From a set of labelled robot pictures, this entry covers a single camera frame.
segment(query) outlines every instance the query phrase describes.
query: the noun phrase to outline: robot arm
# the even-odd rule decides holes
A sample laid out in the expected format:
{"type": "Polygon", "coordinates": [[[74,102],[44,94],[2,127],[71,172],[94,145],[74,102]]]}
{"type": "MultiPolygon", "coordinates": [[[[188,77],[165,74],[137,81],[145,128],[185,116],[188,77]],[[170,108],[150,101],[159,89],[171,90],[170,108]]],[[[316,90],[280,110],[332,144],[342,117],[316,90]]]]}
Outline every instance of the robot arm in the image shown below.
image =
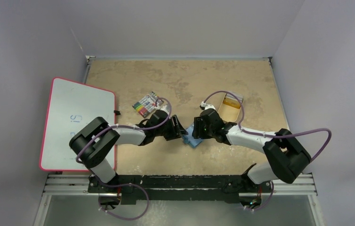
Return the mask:
{"type": "MultiPolygon", "coordinates": [[[[248,147],[266,155],[267,162],[254,164],[245,172],[244,176],[253,183],[260,184],[264,181],[280,179],[291,184],[309,165],[311,157],[296,138],[277,139],[251,135],[243,132],[236,123],[225,123],[211,105],[201,107],[205,110],[199,117],[194,118],[194,138],[214,138],[219,143],[248,147]]],[[[263,132],[247,128],[245,130],[264,135],[291,134],[287,129],[278,132],[263,132]]]]}
{"type": "MultiPolygon", "coordinates": [[[[166,111],[156,110],[145,124],[142,121],[137,124],[136,127],[154,127],[163,122],[167,117],[168,113],[166,111]]],[[[104,118],[97,117],[70,140],[69,146],[76,154],[79,154],[95,135],[108,127],[109,125],[104,118]]],[[[83,152],[80,156],[80,160],[86,168],[96,174],[101,181],[108,183],[117,176],[117,173],[105,158],[114,145],[146,145],[151,143],[154,138],[158,136],[163,136],[166,140],[173,140],[187,134],[187,131],[182,128],[176,115],[173,115],[166,123],[155,129],[138,130],[126,126],[116,127],[109,129],[106,133],[101,135],[93,145],[89,146],[83,152]]]]}

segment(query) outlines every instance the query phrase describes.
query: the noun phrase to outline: blue object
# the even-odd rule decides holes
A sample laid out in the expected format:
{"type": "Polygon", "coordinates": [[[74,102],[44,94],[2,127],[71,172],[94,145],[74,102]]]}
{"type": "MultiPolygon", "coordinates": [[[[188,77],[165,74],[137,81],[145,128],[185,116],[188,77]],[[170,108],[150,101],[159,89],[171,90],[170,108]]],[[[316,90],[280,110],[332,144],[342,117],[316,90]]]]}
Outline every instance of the blue object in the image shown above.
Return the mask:
{"type": "Polygon", "coordinates": [[[202,142],[202,139],[194,139],[192,134],[192,131],[194,131],[194,124],[190,125],[186,131],[189,133],[188,135],[183,135],[183,142],[185,144],[189,144],[192,148],[195,148],[202,142]]]}

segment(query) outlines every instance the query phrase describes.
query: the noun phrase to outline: open box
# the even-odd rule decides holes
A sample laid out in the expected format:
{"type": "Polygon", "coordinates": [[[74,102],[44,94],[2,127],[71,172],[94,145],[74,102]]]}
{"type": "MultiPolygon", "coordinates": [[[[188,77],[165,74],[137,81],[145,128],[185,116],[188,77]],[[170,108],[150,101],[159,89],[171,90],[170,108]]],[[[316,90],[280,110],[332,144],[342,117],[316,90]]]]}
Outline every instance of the open box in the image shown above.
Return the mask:
{"type": "MultiPolygon", "coordinates": [[[[242,103],[244,99],[242,95],[235,92],[231,92],[231,93],[236,95],[242,103]]],[[[240,103],[232,95],[226,94],[218,110],[221,119],[223,119],[224,121],[235,122],[237,121],[240,112],[241,112],[240,103]]]]}

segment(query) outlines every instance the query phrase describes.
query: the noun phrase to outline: table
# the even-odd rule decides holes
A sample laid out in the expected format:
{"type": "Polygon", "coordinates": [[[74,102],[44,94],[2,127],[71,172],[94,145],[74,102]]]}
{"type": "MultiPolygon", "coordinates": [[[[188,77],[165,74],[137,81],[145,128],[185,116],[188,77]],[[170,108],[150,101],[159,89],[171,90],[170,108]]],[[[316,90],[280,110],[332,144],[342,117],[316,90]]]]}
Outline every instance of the table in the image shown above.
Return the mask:
{"type": "MultiPolygon", "coordinates": [[[[143,118],[132,105],[154,91],[171,102],[172,114],[188,127],[201,113],[199,104],[209,94],[231,90],[244,96],[244,126],[264,131],[287,127],[266,60],[95,60],[86,84],[115,92],[121,111],[119,124],[140,122],[143,118]]],[[[223,97],[216,94],[208,102],[218,109],[223,97]]],[[[242,174],[253,163],[264,161],[264,154],[213,139],[195,149],[184,145],[182,139],[166,142],[162,137],[146,146],[117,147],[119,174],[242,174]]]]}

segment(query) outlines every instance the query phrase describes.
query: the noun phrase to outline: box of markers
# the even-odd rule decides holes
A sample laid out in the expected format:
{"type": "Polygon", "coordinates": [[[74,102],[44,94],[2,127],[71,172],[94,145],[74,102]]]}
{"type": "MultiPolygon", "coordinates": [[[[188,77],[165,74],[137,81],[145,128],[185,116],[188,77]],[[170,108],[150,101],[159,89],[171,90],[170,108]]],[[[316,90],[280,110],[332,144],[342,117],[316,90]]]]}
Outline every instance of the box of markers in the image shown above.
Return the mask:
{"type": "MultiPolygon", "coordinates": [[[[154,92],[150,92],[149,94],[145,95],[140,101],[135,103],[132,107],[142,116],[147,117],[153,111],[156,110],[155,108],[155,101],[157,100],[158,96],[154,92]]],[[[163,100],[158,100],[158,106],[163,104],[163,100]]]]}

